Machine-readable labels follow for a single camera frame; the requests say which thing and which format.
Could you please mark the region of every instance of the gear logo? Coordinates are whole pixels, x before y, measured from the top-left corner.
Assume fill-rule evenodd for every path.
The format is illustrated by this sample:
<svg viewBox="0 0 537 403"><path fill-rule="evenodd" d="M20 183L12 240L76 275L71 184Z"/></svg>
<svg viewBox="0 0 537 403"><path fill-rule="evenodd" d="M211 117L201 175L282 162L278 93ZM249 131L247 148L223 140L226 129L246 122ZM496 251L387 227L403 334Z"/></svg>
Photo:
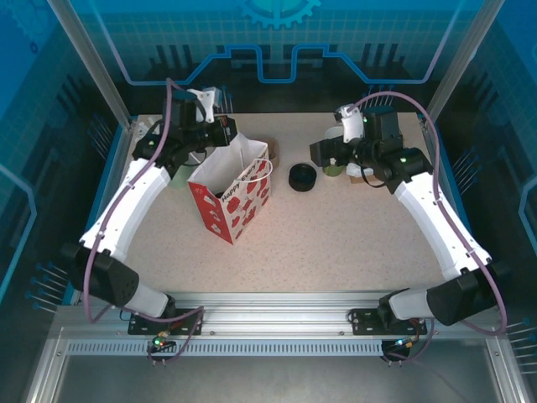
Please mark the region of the gear logo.
<svg viewBox="0 0 537 403"><path fill-rule="evenodd" d="M261 23L263 28L275 29L301 24L304 16L313 15L313 7L320 5L320 0L239 0L243 17L250 17L252 24Z"/></svg>
<svg viewBox="0 0 537 403"><path fill-rule="evenodd" d="M0 13L9 11L17 26L30 40L30 49L37 53L35 43L49 26L49 10L45 0L0 0Z"/></svg>

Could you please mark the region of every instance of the speckled countertop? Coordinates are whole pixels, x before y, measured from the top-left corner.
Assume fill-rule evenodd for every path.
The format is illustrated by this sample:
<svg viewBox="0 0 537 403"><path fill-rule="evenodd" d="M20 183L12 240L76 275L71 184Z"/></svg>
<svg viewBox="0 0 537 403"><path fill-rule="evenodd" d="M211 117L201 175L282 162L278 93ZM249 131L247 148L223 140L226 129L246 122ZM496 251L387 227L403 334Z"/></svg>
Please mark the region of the speckled countertop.
<svg viewBox="0 0 537 403"><path fill-rule="evenodd" d="M352 185L345 173L331 178L321 170L312 191L289 187L290 167L309 161L309 144L334 126L331 113L234 118L247 137L279 141L272 197L232 246L206 230L188 187L168 186L128 251L126 264L148 285L166 291L300 292L395 290L443 280L414 219L386 189ZM400 113L399 125L407 147L426 150L415 113Z"/></svg>

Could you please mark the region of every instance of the metal floor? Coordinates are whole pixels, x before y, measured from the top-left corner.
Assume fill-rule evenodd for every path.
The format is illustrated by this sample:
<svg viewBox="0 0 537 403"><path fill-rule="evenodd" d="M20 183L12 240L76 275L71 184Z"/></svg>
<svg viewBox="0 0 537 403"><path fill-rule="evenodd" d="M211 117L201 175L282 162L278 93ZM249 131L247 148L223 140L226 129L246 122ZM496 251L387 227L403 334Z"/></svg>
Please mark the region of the metal floor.
<svg viewBox="0 0 537 403"><path fill-rule="evenodd" d="M472 403L498 401L484 341L437 341L420 359ZM153 368L137 357L69 357L55 403L397 402L462 400L429 368L380 358L182 358Z"/></svg>

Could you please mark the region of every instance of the paper bag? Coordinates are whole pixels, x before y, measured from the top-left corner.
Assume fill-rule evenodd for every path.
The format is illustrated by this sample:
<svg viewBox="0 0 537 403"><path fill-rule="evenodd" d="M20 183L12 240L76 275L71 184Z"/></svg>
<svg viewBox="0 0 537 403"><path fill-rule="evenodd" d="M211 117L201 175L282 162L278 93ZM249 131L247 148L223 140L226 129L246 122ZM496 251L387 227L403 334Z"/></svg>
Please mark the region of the paper bag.
<svg viewBox="0 0 537 403"><path fill-rule="evenodd" d="M192 173L188 184L209 231L231 244L238 240L269 198L268 159L266 143L239 133Z"/></svg>

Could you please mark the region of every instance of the black round container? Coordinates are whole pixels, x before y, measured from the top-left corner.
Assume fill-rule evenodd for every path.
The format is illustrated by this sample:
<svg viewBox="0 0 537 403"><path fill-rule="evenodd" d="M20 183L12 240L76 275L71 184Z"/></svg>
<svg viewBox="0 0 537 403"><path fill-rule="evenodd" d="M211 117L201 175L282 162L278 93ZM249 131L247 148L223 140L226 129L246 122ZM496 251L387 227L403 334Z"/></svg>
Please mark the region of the black round container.
<svg viewBox="0 0 537 403"><path fill-rule="evenodd" d="M316 179L317 171L308 164L293 165L289 171L289 185L296 191L310 191Z"/></svg>

